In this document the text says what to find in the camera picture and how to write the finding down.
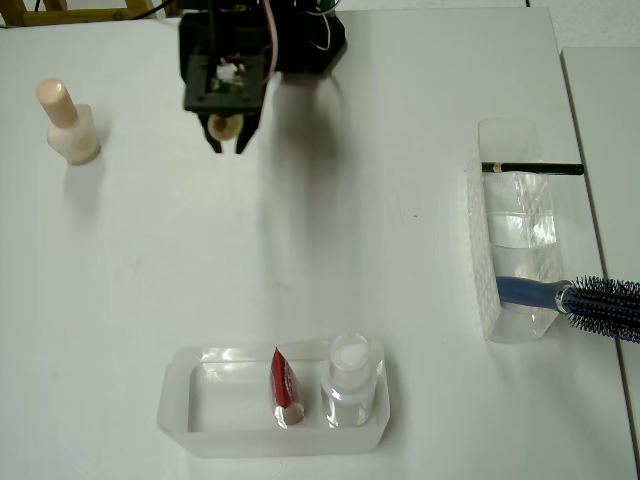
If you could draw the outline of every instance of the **black pencil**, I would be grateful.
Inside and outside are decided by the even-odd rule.
[[[583,175],[580,163],[491,163],[482,162],[482,171],[487,173],[526,172],[546,175]]]

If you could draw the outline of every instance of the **red sachet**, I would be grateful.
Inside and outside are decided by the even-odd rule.
[[[298,423],[304,417],[302,388],[289,363],[276,348],[271,360],[271,400],[281,428]]]

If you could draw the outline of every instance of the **small plastic bottle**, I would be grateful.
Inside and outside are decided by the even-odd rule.
[[[356,427],[371,414],[378,377],[362,335],[340,335],[329,347],[321,375],[322,404],[334,427]]]
[[[74,105],[62,81],[50,78],[36,89],[38,101],[49,115],[47,142],[69,165],[84,165],[100,152],[91,107]]]

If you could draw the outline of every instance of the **electrical wire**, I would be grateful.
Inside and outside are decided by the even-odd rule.
[[[173,2],[175,2],[175,0],[166,0],[166,1],[162,2],[160,5],[158,5],[157,7],[152,8],[151,10],[149,10],[147,12],[141,13],[140,15],[136,15],[135,17],[130,18],[129,20],[140,20],[141,18],[147,18],[149,15],[153,15],[158,10],[162,10],[167,5],[171,5]]]
[[[311,40],[309,40],[309,43],[311,43],[311,45],[316,47],[318,50],[322,50],[323,52],[326,52],[327,50],[329,50],[329,47],[331,46],[331,27],[329,27],[329,20],[327,20],[327,16],[323,15],[322,18],[324,18],[324,23],[327,26],[327,46],[321,47],[320,45],[312,42]]]
[[[269,65],[269,73],[267,73],[267,77],[264,79],[266,83],[273,75],[273,72],[275,72],[276,63],[278,62],[278,31],[276,30],[276,21],[273,18],[269,0],[262,0],[262,6],[264,7],[264,14],[269,24],[269,33],[271,34],[271,65]]]
[[[329,13],[333,12],[336,8],[338,8],[338,5],[340,5],[341,1],[342,0],[337,0],[337,2],[333,4],[333,7],[327,8],[326,10],[321,10],[319,12],[300,12],[300,13],[306,13],[307,15],[313,15],[314,17],[319,17],[320,15],[328,15]]]

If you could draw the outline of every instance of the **plastic tray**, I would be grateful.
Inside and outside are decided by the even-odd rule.
[[[488,340],[517,343],[541,337],[557,312],[500,304],[495,275],[555,282],[563,278],[554,208],[545,175],[490,173],[481,162],[542,160],[535,123],[491,119],[478,125],[478,150],[467,168],[467,207],[476,294]]]
[[[281,429],[271,408],[273,345],[189,348],[167,366],[158,407],[160,429],[198,457],[360,453],[375,448],[389,421],[384,352],[368,338],[378,375],[371,417],[360,427],[332,428],[320,396],[328,340],[278,346],[304,391],[305,418]]]

